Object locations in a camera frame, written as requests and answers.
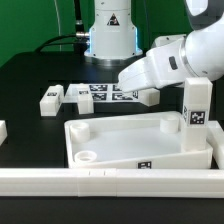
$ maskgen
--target black tabletop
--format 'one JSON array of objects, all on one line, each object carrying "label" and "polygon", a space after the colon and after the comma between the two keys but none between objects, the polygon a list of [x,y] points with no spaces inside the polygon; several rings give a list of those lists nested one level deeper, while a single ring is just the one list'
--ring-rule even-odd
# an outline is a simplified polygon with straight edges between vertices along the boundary
[{"label": "black tabletop", "polygon": [[[64,122],[73,119],[182,111],[183,89],[161,90],[160,104],[98,103],[79,115],[63,104],[56,117],[41,117],[39,102],[49,86],[65,92],[72,83],[117,83],[124,66],[87,64],[73,53],[22,53],[0,68],[0,120],[8,138],[0,147],[1,168],[67,168]],[[214,82],[210,119],[224,120],[224,82]],[[0,198],[0,223],[223,223],[222,199]]]}]

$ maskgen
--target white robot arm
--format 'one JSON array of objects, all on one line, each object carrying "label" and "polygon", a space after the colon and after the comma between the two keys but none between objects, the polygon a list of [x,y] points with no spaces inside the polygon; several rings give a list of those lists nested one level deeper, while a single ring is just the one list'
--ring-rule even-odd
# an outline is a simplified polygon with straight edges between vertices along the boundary
[{"label": "white robot arm", "polygon": [[159,37],[145,58],[119,74],[119,88],[131,92],[183,83],[188,77],[217,80],[224,74],[224,0],[184,0],[194,29],[187,37]]}]

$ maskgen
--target green wall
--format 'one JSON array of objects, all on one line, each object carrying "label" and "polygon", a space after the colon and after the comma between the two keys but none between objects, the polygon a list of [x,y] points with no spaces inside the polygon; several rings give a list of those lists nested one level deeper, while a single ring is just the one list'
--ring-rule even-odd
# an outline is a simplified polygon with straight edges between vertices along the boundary
[{"label": "green wall", "polygon": [[[57,2],[62,34],[75,32],[73,0]],[[143,0],[132,0],[132,5],[132,20],[138,27],[139,45],[142,49],[148,49],[157,36],[189,33],[191,30],[183,0],[147,0],[149,39]],[[88,31],[94,22],[94,0],[81,0],[81,7],[85,29]],[[44,41],[58,35],[54,0],[1,0],[0,27],[1,66],[13,55],[33,51]]]}]

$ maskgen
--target cable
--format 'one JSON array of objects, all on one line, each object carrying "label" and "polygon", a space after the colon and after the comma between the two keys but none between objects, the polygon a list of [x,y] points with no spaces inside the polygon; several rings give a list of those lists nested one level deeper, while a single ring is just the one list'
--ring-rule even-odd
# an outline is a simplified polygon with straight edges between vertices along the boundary
[{"label": "cable", "polygon": [[84,32],[84,25],[82,22],[82,15],[81,15],[81,6],[79,0],[74,0],[74,9],[75,9],[75,29],[76,32]]},{"label": "cable", "polygon": [[150,43],[150,25],[149,25],[149,11],[147,10],[146,0],[143,0],[144,2],[144,9],[145,9],[145,18],[146,18],[146,24],[147,24],[147,33],[149,38],[149,47],[151,45]]},{"label": "cable", "polygon": [[57,14],[57,21],[58,21],[58,34],[61,36],[61,18],[58,10],[58,2],[57,0],[54,0],[54,5],[55,5],[55,10]]},{"label": "cable", "polygon": [[40,53],[41,50],[43,50],[45,47],[62,46],[62,45],[72,45],[72,44],[76,44],[76,43],[78,43],[78,44],[86,44],[86,41],[46,44],[46,45],[43,45],[43,46],[37,48],[37,49],[35,50],[35,52],[36,52],[36,53]]},{"label": "cable", "polygon": [[52,42],[55,42],[57,40],[62,40],[62,39],[66,39],[66,38],[76,38],[75,34],[68,34],[68,35],[62,35],[62,36],[58,36],[58,37],[54,37],[51,38],[50,40],[47,40],[46,42],[44,42],[43,44],[41,44],[36,50],[35,52],[40,52],[46,45],[51,44]]}]

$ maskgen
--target white tray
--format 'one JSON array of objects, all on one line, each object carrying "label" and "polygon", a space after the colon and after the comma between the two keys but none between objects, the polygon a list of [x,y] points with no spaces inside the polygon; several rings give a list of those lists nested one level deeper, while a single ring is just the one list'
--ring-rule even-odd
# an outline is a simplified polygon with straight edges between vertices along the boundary
[{"label": "white tray", "polygon": [[[180,131],[172,134],[161,132],[160,119],[168,116],[181,120],[179,113],[165,112],[66,122],[65,134],[69,167],[117,169],[210,168],[212,147],[209,144],[207,144],[205,150],[187,152],[181,149]],[[85,143],[73,142],[70,127],[83,122],[89,125],[90,139]],[[82,155],[85,157],[83,161],[80,160]],[[91,155],[97,156],[96,160],[93,161],[90,158]]]}]

